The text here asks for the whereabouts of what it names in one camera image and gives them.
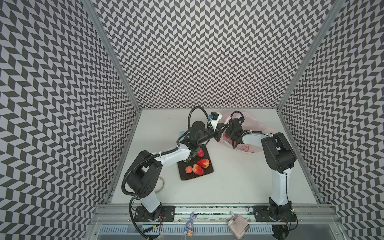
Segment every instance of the white tabletop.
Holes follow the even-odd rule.
[[[234,109],[207,110],[220,113]],[[271,126],[276,132],[286,135],[275,109],[240,109],[254,115],[260,123]],[[125,172],[136,156],[143,150],[159,152],[176,146],[180,131],[187,130],[187,109],[143,110],[128,151],[119,182],[111,203],[127,204],[130,196],[121,192],[120,186]],[[206,122],[204,113],[193,112],[194,121]],[[251,204],[268,203],[272,191],[271,169],[263,152],[246,154],[225,147],[214,139],[207,145],[214,172],[195,179],[181,181],[177,164],[162,169],[164,189],[157,194],[163,204]],[[297,204],[315,204],[315,198],[298,161],[292,169],[289,199]]]

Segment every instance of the pink plastic bag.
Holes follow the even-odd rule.
[[[242,112],[244,115],[244,122],[242,124],[243,130],[251,130],[251,131],[262,131],[263,133],[275,133],[275,130],[271,127],[264,126],[259,123],[259,121],[250,113],[248,112]],[[228,112],[223,114],[220,122],[228,123],[231,119],[232,112]],[[240,118],[240,113],[235,113],[233,118]],[[232,148],[232,141],[230,140],[229,136],[227,136],[225,133],[220,138],[220,143],[224,144],[227,147]],[[236,151],[239,152],[245,152],[245,153],[256,153],[261,152],[263,149],[261,147],[257,147],[255,145],[251,144],[241,144],[239,143],[237,147],[235,148]]]

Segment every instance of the black and white geometric pattern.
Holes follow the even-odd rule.
[[[347,1],[283,109],[351,239],[384,239],[384,1]]]
[[[79,0],[0,9],[0,239],[82,237],[136,112]]]
[[[334,0],[93,0],[143,108],[274,107]]]

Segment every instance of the side wall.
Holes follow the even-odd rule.
[[[384,239],[383,27],[383,1],[347,1],[283,109],[351,239]]]
[[[79,0],[0,1],[0,239],[81,237],[135,115]]]
[[[334,0],[90,0],[142,108],[276,107]]]

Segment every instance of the bunny figurine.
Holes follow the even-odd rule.
[[[190,217],[189,217],[189,221],[187,221],[187,223],[185,224],[184,235],[192,237],[192,234],[193,234],[192,226],[193,226],[193,220],[195,218],[197,218],[197,215],[194,212],[192,212]]]

